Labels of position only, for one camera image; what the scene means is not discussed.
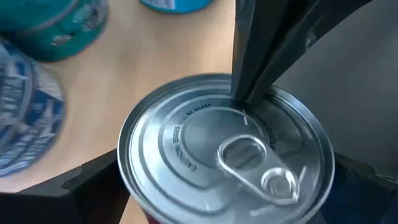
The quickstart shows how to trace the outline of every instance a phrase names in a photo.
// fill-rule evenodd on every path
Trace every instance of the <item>wooden table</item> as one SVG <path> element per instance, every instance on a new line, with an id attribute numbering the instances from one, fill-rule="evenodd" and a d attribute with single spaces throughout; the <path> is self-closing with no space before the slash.
<path id="1" fill-rule="evenodd" d="M 186 15 L 161 14 L 138 0 L 109 0 L 109 6 L 107 27 L 92 46 L 45 65 L 65 89 L 65 124 L 40 161 L 0 179 L 0 192 L 18 192 L 115 149 L 131 108 L 158 86 L 231 71 L 234 0 Z M 145 223 L 133 199 L 121 223 Z"/>

